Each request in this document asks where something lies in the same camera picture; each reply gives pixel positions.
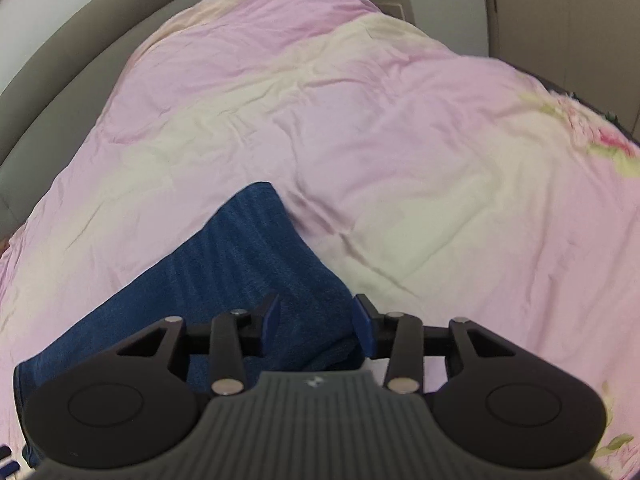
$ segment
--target yellow and pink fabric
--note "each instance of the yellow and pink fabric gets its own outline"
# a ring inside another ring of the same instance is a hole
[[[140,46],[0,259],[0,442],[24,443],[15,365],[261,180],[352,292],[589,383],[594,463],[640,467],[640,150],[366,0],[204,0]]]

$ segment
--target headboard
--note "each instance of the headboard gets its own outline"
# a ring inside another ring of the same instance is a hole
[[[0,94],[0,238],[30,215],[94,126],[133,51],[200,0],[92,0]]]

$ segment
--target folded blue towel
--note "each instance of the folded blue towel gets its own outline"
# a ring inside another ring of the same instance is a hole
[[[296,233],[271,184],[238,192],[201,231],[73,325],[14,371],[18,416],[37,387],[166,316],[209,322],[234,308],[252,309],[270,292],[282,301],[270,354],[246,358],[247,379],[263,370],[358,368],[351,293]],[[193,356],[187,383],[206,391],[206,356]],[[30,466],[41,457],[23,450]]]

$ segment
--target bed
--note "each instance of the bed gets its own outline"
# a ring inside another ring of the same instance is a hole
[[[14,368],[268,182],[349,291],[577,376],[609,417],[594,464],[640,468],[640,148],[532,76],[367,0],[94,0],[0,96],[0,128],[12,449]]]

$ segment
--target closet door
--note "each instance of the closet door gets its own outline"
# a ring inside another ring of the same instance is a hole
[[[640,0],[571,0],[570,5],[564,87],[617,114],[631,132],[640,108]]]
[[[495,0],[500,59],[564,86],[569,0]]]

